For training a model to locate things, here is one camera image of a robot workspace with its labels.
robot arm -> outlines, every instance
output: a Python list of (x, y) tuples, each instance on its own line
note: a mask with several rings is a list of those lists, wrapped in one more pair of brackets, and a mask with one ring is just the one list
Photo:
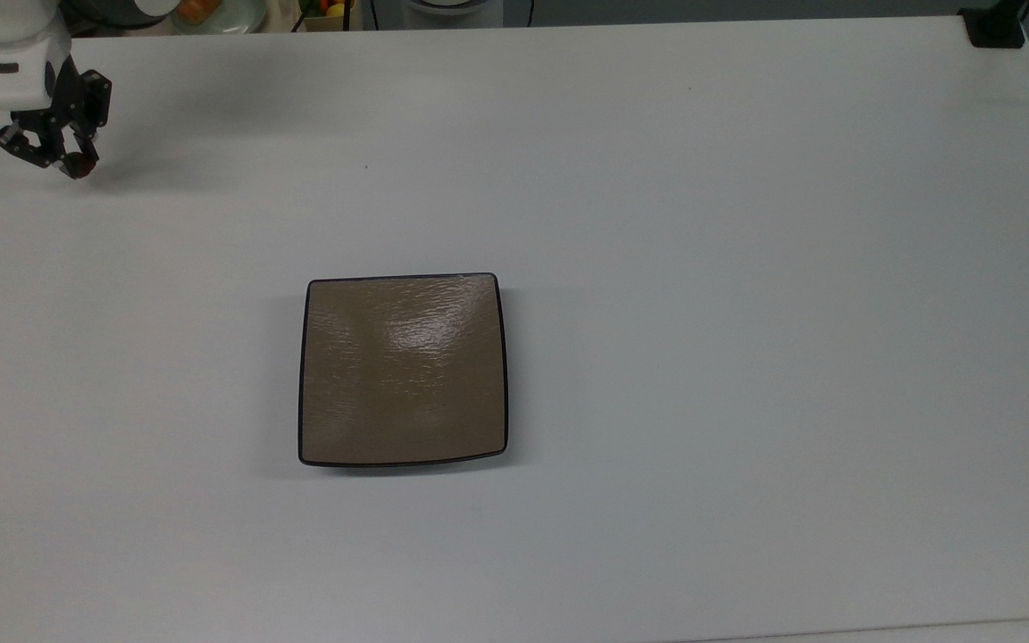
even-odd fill
[[(86, 20), (144, 26), (177, 1), (68, 0), (68, 7)], [(98, 164), (98, 128), (109, 118), (110, 90), (97, 71), (78, 74), (58, 0), (0, 0), (0, 110), (10, 110), (10, 126), (0, 130), (5, 151), (39, 167), (52, 165), (71, 179), (90, 174)], [(65, 149), (68, 126), (78, 151)]]

black mount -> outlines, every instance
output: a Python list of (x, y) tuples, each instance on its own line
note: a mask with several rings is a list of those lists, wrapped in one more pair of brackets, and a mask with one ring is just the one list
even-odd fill
[(1026, 36), (1019, 11), (1024, 4), (1026, 0), (999, 0), (990, 9), (959, 9), (971, 44), (986, 49), (1021, 49)]
[[(109, 78), (95, 70), (79, 76), (72, 58), (66, 57), (54, 84), (50, 106), (11, 112), (10, 126), (0, 130), (0, 147), (26, 163), (52, 165), (71, 179), (83, 178), (98, 164), (94, 140), (98, 128), (110, 117), (110, 90)], [(62, 131), (67, 126), (80, 151), (66, 151)], [(26, 138), (26, 132), (37, 136), (37, 145)]]

white table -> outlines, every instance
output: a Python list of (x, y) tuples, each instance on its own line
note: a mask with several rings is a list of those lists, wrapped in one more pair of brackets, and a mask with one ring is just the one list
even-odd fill
[[(1029, 48), (936, 16), (75, 58), (114, 81), (94, 175), (0, 151), (0, 640), (1029, 618)], [(298, 464), (308, 281), (475, 270), (509, 452)]]

cable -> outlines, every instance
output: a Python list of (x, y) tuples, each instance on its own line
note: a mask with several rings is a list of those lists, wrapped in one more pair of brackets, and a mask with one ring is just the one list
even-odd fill
[(301, 16), (296, 17), (296, 24), (293, 25), (293, 33), (296, 33), (299, 29), (299, 25), (304, 24), (304, 17), (308, 16), (308, 12), (312, 9), (312, 0), (308, 0), (306, 4), (301, 7)]

square plate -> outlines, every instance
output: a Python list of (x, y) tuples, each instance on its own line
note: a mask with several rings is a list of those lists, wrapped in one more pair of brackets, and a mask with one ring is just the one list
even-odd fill
[(453, 463), (506, 449), (506, 350), (494, 274), (312, 281), (299, 459)]

